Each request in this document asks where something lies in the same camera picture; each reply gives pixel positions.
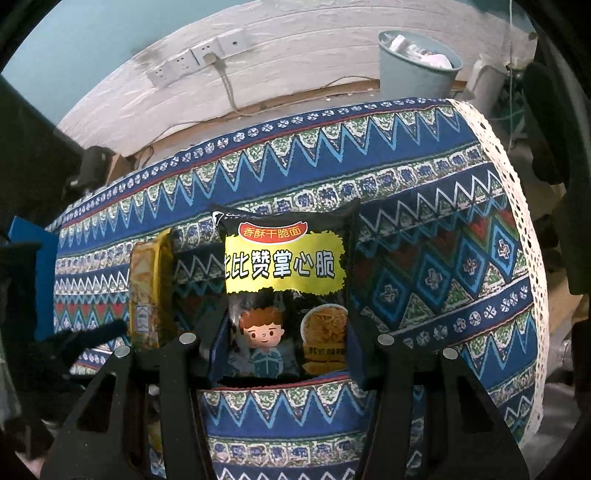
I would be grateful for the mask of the gold yellow snack bag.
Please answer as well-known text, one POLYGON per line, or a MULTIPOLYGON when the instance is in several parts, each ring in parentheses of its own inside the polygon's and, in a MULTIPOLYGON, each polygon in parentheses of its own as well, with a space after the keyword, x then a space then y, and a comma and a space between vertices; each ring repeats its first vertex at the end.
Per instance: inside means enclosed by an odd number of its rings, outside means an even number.
POLYGON ((129 271, 129 336, 136 349, 158 349, 177 333, 172 311, 171 229, 132 249, 129 271))

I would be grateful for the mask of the black yellow noodle snack bag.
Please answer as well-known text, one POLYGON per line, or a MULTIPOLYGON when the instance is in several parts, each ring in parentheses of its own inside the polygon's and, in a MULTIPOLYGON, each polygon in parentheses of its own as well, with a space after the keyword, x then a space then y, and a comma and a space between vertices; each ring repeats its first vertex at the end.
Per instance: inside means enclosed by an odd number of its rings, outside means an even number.
POLYGON ((273 385, 345 369, 360 206, 270 215, 214 207, 228 301, 224 376, 273 385))

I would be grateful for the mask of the blue cardboard box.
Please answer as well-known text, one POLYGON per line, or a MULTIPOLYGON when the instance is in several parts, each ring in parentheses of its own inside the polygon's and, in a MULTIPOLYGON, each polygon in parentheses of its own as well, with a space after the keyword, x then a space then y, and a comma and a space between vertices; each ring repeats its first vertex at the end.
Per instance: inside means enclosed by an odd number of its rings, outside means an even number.
POLYGON ((34 335, 37 341, 45 340, 54 334, 53 288, 58 236, 18 216, 13 218, 8 236, 13 241, 40 244, 35 266, 37 325, 34 335))

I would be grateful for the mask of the black cylindrical device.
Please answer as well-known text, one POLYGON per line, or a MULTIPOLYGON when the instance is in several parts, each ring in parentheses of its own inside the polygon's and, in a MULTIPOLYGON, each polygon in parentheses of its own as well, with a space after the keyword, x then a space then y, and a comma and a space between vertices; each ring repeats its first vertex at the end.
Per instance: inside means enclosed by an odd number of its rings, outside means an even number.
POLYGON ((78 173, 67 178, 63 193, 85 194, 103 185, 115 153, 102 146, 88 147, 82 154, 78 173))

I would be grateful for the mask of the small cardboard box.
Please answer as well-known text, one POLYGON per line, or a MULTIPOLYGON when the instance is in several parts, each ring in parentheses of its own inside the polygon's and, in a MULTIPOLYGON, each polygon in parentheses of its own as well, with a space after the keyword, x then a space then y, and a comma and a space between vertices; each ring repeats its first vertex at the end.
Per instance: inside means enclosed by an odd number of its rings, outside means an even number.
POLYGON ((105 184, 110 185, 115 180, 124 177, 135 170, 136 158, 134 156, 126 157, 119 153, 113 155, 106 175, 105 184))

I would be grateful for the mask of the black curtain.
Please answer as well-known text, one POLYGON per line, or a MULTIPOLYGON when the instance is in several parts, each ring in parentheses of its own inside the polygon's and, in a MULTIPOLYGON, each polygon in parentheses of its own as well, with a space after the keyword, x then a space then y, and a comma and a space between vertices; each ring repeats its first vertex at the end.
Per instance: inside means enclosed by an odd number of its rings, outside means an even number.
POLYGON ((15 216, 49 225, 75 197, 64 191, 83 149, 1 81, 1 229, 15 216))

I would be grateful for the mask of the blue patterned tablecloth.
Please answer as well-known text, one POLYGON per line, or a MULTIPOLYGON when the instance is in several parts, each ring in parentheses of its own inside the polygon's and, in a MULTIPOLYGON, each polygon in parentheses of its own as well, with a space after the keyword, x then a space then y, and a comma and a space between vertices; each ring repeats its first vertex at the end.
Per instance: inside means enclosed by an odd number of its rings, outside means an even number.
POLYGON ((260 215, 361 201, 353 305, 412 349, 453 348, 515 441, 543 418, 546 275, 519 179, 471 105, 425 98, 287 116, 209 139, 77 200, 58 234, 53 325, 129 316, 133 246, 168 230, 183 327, 221 302, 211 205, 260 215))

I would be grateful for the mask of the light blue waste bin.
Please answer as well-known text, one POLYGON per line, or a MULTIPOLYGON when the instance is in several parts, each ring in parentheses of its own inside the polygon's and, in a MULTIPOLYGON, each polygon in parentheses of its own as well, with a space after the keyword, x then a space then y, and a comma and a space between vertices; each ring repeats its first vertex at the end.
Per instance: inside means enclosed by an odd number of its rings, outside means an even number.
POLYGON ((431 37, 402 30, 378 35, 380 89, 384 99, 448 97, 461 57, 431 37))

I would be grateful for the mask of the white wall socket strip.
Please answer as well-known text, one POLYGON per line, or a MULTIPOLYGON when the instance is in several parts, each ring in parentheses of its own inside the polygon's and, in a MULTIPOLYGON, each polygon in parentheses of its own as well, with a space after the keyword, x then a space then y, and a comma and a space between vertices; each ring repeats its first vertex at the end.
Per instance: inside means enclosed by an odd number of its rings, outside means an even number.
POLYGON ((177 80, 252 48, 249 35, 242 28, 211 37, 178 53, 147 72, 151 84, 158 89, 177 80))

